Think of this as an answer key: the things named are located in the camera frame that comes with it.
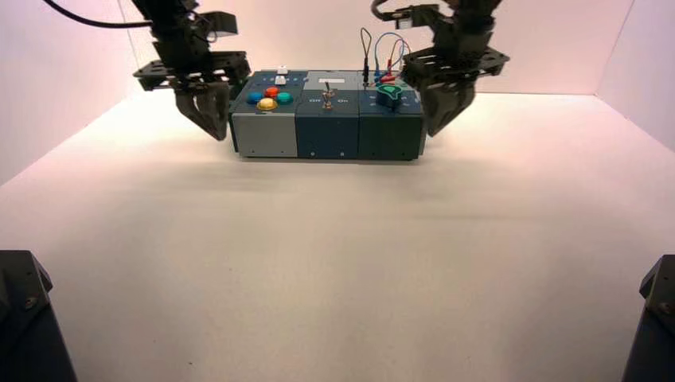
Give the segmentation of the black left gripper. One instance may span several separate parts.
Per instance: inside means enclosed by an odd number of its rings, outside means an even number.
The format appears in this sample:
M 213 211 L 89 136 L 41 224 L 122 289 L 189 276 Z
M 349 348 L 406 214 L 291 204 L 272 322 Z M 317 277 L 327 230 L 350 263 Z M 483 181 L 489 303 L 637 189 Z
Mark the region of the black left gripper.
M 161 42 L 158 59 L 141 67 L 134 78 L 143 90 L 175 90 L 178 110 L 210 137 L 227 137 L 230 97 L 240 92 L 251 73 L 245 51 L 212 51 L 206 41 Z

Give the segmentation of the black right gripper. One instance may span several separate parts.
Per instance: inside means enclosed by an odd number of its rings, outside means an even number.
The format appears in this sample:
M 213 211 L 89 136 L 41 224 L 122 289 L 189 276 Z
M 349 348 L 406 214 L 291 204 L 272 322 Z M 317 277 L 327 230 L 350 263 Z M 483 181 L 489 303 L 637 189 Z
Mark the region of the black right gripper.
M 490 47 L 491 37 L 490 31 L 439 30 L 430 47 L 404 56 L 402 80 L 417 90 L 425 87 L 419 95 L 424 126 L 430 137 L 472 104 L 476 79 L 500 75 L 510 61 L 505 53 Z

